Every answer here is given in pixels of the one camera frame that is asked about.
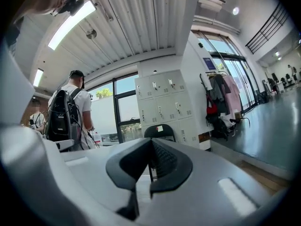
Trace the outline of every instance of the man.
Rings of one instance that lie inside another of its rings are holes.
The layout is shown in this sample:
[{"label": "man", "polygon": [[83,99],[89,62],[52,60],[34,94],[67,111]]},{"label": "man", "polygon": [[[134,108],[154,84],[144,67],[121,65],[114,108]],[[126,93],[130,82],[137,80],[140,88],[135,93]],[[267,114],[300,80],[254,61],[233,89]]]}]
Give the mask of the man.
[{"label": "man", "polygon": [[12,10],[15,15],[12,17],[5,39],[12,55],[15,54],[16,41],[20,34],[21,26],[25,15],[63,13],[75,7],[76,0],[15,0]]},{"label": "man", "polygon": [[46,124],[44,115],[40,112],[40,107],[41,103],[38,99],[33,99],[32,100],[32,106],[34,108],[34,114],[30,116],[29,120],[29,125],[31,126],[32,129],[40,132],[43,134],[43,130]]},{"label": "man", "polygon": [[293,66],[290,66],[290,65],[288,65],[287,67],[290,68],[291,71],[292,71],[292,77],[295,81],[295,84],[298,84],[298,79],[297,79],[297,75],[296,75],[296,72],[297,72],[296,68],[293,67]]},{"label": "man", "polygon": [[[68,84],[63,86],[61,89],[65,90],[69,94],[71,94],[75,89],[77,89],[77,88],[83,89],[84,87],[85,87],[84,86],[84,74],[82,73],[82,71],[74,70],[74,71],[71,71],[71,73],[70,73]],[[48,102],[48,106],[51,105],[52,100],[56,95],[56,92],[50,98],[50,100]],[[86,91],[82,90],[76,95],[76,97],[74,98],[74,102],[79,108],[79,113],[82,117],[82,123],[83,123],[82,124],[83,130],[81,133],[81,145],[85,150],[96,148],[95,143],[93,142],[91,137],[88,135],[88,131],[93,129],[93,123],[92,123],[92,119],[91,119],[90,95]]]}]

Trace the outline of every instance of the fluorescent light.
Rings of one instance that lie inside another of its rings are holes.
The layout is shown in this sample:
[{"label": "fluorescent light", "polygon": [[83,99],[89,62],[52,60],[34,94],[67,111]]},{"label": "fluorescent light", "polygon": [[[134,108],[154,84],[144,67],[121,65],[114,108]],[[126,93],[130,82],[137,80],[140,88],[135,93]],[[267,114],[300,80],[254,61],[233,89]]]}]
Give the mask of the fluorescent light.
[{"label": "fluorescent light", "polygon": [[34,78],[33,86],[36,86],[36,87],[39,86],[39,83],[40,83],[43,73],[44,73],[43,70],[41,70],[41,69],[37,70],[36,77]]},{"label": "fluorescent light", "polygon": [[96,8],[92,1],[86,2],[74,16],[67,18],[62,26],[60,26],[60,28],[56,31],[51,41],[49,42],[48,47],[55,50],[59,43],[67,35],[67,33],[69,33],[70,30],[74,28],[74,26],[77,25],[83,18],[85,18],[95,10]]},{"label": "fluorescent light", "polygon": [[232,13],[233,13],[233,15],[237,15],[239,13],[239,8],[238,7],[233,8]]}]

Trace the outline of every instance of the locker door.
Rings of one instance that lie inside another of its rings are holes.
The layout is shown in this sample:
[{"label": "locker door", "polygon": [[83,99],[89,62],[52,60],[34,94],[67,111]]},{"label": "locker door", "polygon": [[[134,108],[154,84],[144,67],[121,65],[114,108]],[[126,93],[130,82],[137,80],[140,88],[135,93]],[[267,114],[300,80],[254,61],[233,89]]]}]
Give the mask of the locker door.
[{"label": "locker door", "polygon": [[170,122],[167,122],[167,123],[164,123],[164,124],[169,125],[173,129],[175,141],[181,143],[178,121],[170,121]]},{"label": "locker door", "polygon": [[181,71],[167,72],[164,74],[170,92],[179,92],[186,89]]},{"label": "locker door", "polygon": [[149,77],[135,79],[137,99],[146,99],[152,97],[151,84]]},{"label": "locker door", "polygon": [[171,96],[158,97],[156,101],[160,123],[176,120],[174,100]]},{"label": "locker door", "polygon": [[181,143],[198,148],[198,133],[193,118],[178,121]]},{"label": "locker door", "polygon": [[154,99],[139,100],[138,107],[142,126],[158,124],[158,112]]},{"label": "locker door", "polygon": [[163,74],[150,76],[150,84],[154,96],[163,96],[169,94],[167,81]]},{"label": "locker door", "polygon": [[190,98],[187,92],[174,93],[172,97],[174,98],[174,107],[177,110],[178,119],[192,116]]}]

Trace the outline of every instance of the sticker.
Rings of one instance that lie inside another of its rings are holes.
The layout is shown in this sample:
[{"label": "sticker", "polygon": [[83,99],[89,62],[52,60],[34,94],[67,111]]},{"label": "sticker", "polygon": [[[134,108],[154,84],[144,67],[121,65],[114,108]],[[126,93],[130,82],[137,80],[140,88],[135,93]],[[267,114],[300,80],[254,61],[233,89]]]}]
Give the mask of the sticker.
[{"label": "sticker", "polygon": [[158,130],[158,132],[163,131],[163,126],[158,126],[157,130]]}]

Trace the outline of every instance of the tree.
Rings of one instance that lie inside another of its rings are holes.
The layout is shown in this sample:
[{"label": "tree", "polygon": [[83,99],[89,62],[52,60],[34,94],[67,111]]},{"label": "tree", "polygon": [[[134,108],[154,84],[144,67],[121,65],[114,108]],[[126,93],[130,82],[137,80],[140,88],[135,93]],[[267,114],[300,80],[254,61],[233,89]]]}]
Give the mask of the tree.
[{"label": "tree", "polygon": [[102,90],[99,90],[96,92],[96,97],[97,98],[105,98],[113,95],[113,92],[110,92],[108,88],[103,88]]}]

